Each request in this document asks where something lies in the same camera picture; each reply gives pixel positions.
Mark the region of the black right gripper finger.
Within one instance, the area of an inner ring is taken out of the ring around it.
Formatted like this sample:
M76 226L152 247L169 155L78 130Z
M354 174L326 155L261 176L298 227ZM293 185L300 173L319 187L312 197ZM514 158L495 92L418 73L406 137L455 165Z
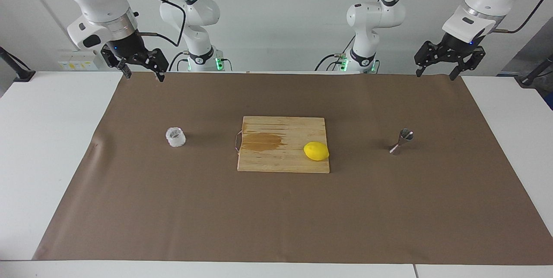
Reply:
M126 79L131 78L132 72L127 66L126 58L122 58L121 60L119 60L117 56L111 51L109 46L102 47L102 58L109 68L117 68L123 73Z
M160 48L139 52L138 63L147 70L154 72L158 81L164 82L165 73L168 71L168 61Z

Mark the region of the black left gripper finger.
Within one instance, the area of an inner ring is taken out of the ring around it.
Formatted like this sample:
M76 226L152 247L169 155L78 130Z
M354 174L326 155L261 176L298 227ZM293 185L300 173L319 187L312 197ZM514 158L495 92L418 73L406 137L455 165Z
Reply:
M446 57L446 47L442 42L434 44L431 41L425 41L413 57L417 65L416 76L421 77L427 67L444 62L444 57Z
M458 54L454 59L458 65L449 74L449 79L454 81L462 72L475 70L485 55L486 52L482 47L476 47L470 53Z

